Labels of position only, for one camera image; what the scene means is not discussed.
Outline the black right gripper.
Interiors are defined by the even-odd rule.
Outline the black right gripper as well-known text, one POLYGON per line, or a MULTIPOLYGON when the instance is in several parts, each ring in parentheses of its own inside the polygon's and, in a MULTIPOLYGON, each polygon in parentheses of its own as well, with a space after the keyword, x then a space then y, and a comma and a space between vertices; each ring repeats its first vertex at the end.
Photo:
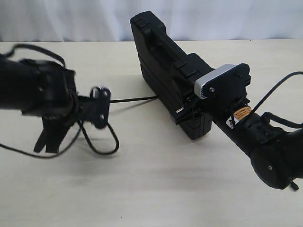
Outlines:
POLYGON ((202 76, 193 79, 190 82, 192 90, 189 100, 186 100, 183 106, 175 111, 175 124, 193 119, 191 116, 194 108, 200 108, 201 112, 208 113, 212 117, 224 112, 231 115, 230 110, 244 102, 247 96, 246 86, 250 84, 250 67, 241 63, 234 69, 224 73, 215 82, 206 86, 207 99, 202 100, 194 93, 194 83, 202 76))

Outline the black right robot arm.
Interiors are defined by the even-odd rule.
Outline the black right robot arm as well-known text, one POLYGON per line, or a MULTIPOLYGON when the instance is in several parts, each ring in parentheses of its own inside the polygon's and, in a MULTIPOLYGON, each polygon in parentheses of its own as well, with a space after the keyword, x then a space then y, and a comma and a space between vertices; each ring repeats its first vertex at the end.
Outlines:
POLYGON ((303 126, 270 112, 258 115, 249 106, 247 64, 196 71, 186 82, 190 97, 177 111, 178 122, 187 118, 190 108, 209 115, 250 159, 262 182, 274 189, 299 189, 294 181, 303 176, 303 126))

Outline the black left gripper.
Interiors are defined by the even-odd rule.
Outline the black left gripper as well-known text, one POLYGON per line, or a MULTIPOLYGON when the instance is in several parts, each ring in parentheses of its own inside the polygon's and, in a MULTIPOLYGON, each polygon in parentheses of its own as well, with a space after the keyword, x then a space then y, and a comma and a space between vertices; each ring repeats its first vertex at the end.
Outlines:
POLYGON ((67 132, 77 122, 89 122, 99 128, 99 96, 78 96, 72 98, 72 107, 67 114, 55 117, 43 117, 43 130, 33 151, 57 154, 67 132))

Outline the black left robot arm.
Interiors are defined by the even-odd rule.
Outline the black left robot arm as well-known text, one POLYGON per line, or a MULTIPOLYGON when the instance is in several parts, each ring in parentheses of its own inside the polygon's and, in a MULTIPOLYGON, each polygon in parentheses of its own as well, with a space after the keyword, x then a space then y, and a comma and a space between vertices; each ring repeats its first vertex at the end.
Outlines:
POLYGON ((108 98, 99 88, 97 96, 77 94, 75 71, 54 61, 0 56, 0 107, 18 110, 24 116, 41 118, 42 132, 33 156, 43 149, 57 156, 59 147, 74 124, 84 122, 102 129, 107 125, 108 98))

